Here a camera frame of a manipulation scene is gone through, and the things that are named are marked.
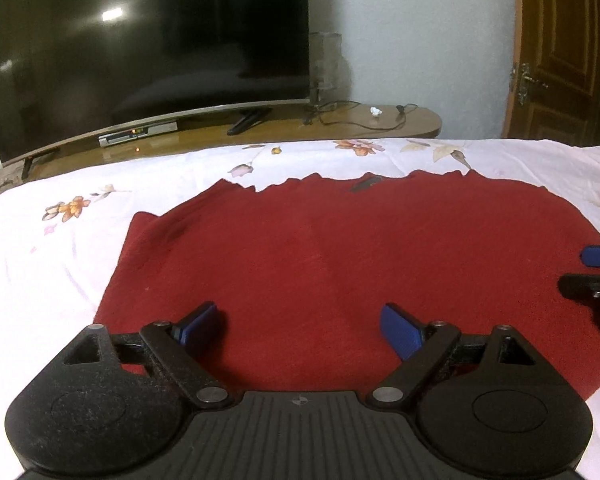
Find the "red embellished knit sweater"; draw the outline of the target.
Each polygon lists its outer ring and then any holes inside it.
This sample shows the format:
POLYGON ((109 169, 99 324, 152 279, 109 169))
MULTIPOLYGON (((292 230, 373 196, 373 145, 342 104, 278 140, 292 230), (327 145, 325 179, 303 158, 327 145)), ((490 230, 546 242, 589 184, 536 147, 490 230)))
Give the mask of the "red embellished knit sweater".
POLYGON ((222 330, 200 362, 230 388, 368 391, 399 363, 379 328, 393 302, 468 334, 514 326, 590 396, 600 330, 556 283, 591 244, 562 198, 475 172, 223 181, 133 217, 95 318, 133 333, 212 301, 222 330))

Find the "brown wooden door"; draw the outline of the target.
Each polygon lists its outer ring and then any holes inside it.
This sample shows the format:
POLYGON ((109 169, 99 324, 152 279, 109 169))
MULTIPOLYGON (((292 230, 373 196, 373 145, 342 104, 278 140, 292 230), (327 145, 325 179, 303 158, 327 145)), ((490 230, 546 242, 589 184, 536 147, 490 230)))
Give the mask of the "brown wooden door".
POLYGON ((516 0, 507 139, 600 145, 600 0, 516 0))

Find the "floral white bed sheet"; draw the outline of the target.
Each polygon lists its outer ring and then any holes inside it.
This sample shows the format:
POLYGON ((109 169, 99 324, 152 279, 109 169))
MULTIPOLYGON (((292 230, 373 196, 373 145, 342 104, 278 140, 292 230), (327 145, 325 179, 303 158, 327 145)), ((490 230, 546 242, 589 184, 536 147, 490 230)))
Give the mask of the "floral white bed sheet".
MULTIPOLYGON (((96 313, 133 217, 155 216, 219 182, 261 192, 311 176, 355 182, 475 172, 544 188, 600 234, 600 148, 552 141, 316 141, 210 148, 95 166, 0 195, 0 479, 20 475, 5 430, 12 399, 96 313)), ((600 388, 580 465, 600 479, 600 388)))

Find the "silver set-top box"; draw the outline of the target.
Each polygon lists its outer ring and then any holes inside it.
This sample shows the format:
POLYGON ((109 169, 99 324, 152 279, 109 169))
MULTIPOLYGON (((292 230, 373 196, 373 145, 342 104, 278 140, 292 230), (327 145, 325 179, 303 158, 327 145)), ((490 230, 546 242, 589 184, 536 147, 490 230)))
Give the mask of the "silver set-top box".
POLYGON ((98 137, 98 143, 101 148, 125 144, 128 142, 145 139, 148 136, 158 136, 159 134, 172 133, 178 130, 177 122, 162 122, 161 124, 135 127, 114 133, 106 133, 98 137))

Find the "clear glass vase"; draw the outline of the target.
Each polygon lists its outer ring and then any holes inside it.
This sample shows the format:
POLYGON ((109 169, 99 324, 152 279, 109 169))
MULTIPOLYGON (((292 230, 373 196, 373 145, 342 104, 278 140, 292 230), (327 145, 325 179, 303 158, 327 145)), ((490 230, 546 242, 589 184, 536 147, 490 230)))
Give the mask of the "clear glass vase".
POLYGON ((336 32, 309 34, 310 100, 317 105, 328 92, 339 84, 341 35, 336 32))

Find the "wooden TV stand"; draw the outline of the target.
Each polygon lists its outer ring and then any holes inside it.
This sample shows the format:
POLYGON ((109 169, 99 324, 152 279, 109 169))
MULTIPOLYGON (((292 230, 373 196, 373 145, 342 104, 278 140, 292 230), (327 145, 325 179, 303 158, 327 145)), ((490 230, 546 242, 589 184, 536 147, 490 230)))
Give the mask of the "wooden TV stand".
POLYGON ((433 139, 442 129, 441 117, 413 103, 381 105, 380 116, 370 106, 336 101, 317 107, 282 105, 250 129, 231 136, 228 129, 242 117, 238 112, 219 112, 182 119, 172 133, 148 136, 125 144, 101 148, 96 139, 71 141, 58 148, 13 162, 0 169, 0 194, 23 182, 136 158, 181 154, 225 145, 268 144, 313 140, 366 138, 433 139))

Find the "large black television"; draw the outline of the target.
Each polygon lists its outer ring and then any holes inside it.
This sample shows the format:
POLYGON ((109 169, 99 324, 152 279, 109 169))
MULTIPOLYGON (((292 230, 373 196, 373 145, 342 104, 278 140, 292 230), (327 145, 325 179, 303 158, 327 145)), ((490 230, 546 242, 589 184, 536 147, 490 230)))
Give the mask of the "large black television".
POLYGON ((303 100, 309 0, 0 0, 0 159, 215 106, 303 100))

